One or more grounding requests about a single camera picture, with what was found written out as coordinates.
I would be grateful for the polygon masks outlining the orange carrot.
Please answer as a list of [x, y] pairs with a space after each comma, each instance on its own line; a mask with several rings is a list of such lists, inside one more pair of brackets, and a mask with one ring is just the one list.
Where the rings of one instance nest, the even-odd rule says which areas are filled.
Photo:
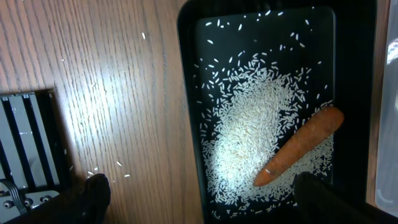
[[262, 187], [276, 180], [306, 153], [340, 128], [344, 119], [343, 112], [338, 108], [334, 106], [322, 108], [299, 128], [262, 168], [254, 179], [254, 186]]

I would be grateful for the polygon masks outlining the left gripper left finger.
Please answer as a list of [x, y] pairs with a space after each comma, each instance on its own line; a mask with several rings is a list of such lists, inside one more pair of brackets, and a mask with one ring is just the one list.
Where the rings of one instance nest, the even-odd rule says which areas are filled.
[[102, 224], [110, 202], [109, 181], [104, 174], [96, 174], [26, 214], [13, 218], [9, 223]]

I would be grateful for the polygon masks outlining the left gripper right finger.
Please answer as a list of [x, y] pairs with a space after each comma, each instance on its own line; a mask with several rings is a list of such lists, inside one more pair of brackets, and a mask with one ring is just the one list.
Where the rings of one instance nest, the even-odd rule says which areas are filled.
[[309, 172], [295, 176], [294, 198], [305, 223], [382, 223], [380, 211], [369, 207], [354, 207]]

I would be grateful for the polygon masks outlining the white rice pile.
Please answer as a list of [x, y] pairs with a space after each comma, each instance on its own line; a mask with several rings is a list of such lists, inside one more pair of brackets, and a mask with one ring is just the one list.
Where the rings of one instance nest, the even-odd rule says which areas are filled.
[[330, 173], [327, 138], [275, 181], [259, 171], [316, 112], [333, 104], [335, 15], [303, 7], [208, 17], [193, 24], [195, 116], [215, 220], [292, 205], [301, 172]]

